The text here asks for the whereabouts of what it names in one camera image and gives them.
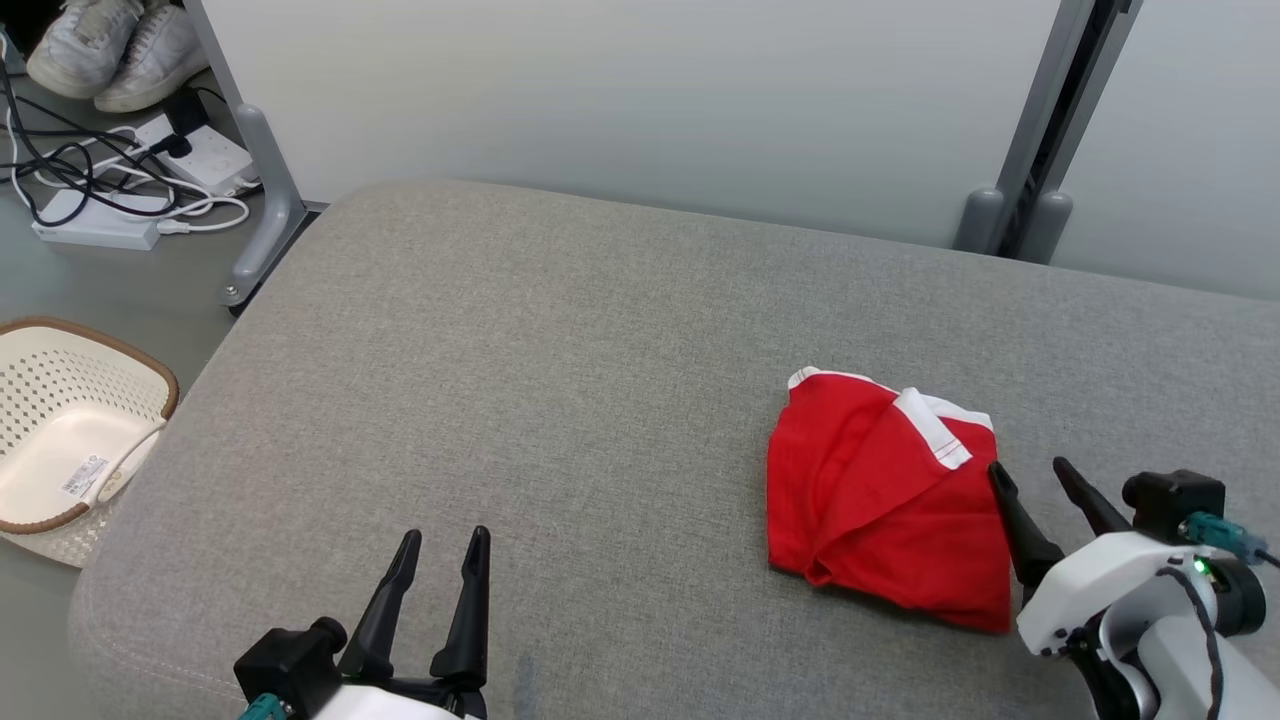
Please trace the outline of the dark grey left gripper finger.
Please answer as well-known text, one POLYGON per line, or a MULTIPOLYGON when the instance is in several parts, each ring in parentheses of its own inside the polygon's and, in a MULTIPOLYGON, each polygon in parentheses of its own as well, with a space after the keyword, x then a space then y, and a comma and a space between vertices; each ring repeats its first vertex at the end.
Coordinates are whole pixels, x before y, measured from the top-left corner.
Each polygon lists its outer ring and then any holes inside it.
POLYGON ((430 674, 460 691, 480 691, 488 679, 492 534, 474 528, 461 566, 462 587, 445 644, 431 660, 430 674))
POLYGON ((421 530, 404 533, 338 662, 338 671, 344 678, 352 682, 388 682, 394 676, 390 653, 402 601, 413 584, 421 543, 421 530))

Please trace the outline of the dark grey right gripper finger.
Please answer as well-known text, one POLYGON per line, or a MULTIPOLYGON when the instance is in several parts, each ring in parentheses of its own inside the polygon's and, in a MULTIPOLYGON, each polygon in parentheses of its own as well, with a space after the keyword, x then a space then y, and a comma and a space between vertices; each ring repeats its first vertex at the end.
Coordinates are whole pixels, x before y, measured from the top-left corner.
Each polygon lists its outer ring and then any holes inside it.
POLYGON ((1096 536, 1133 530, 1133 524, 1062 456, 1052 469, 1070 502, 1082 511, 1096 536))
POLYGON ((1030 518, 1019 498, 1018 486, 1000 461, 988 466, 988 477, 1015 578, 1024 589, 1038 589, 1066 555, 1030 518))

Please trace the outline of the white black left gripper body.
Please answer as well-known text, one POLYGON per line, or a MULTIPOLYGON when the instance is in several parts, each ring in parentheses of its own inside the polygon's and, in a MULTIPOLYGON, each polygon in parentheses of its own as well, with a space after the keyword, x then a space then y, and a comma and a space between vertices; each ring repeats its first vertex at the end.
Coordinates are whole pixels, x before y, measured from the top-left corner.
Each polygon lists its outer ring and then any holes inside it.
POLYGON ((346 676, 335 694, 302 719, 488 719, 483 688, 472 678, 346 676))

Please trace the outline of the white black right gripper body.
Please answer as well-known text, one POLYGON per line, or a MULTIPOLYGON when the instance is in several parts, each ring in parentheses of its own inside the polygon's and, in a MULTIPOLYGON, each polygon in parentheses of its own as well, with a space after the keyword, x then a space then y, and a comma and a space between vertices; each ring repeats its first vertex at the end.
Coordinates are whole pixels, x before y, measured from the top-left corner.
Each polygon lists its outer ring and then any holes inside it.
POLYGON ((1166 544, 1135 530, 1106 533, 1053 562, 1027 591, 1018 634, 1036 655, 1066 653, 1094 633, 1103 656, 1126 656, 1164 618, 1203 609, 1221 637, 1256 633, 1268 597, 1253 565, 1212 544, 1166 544))

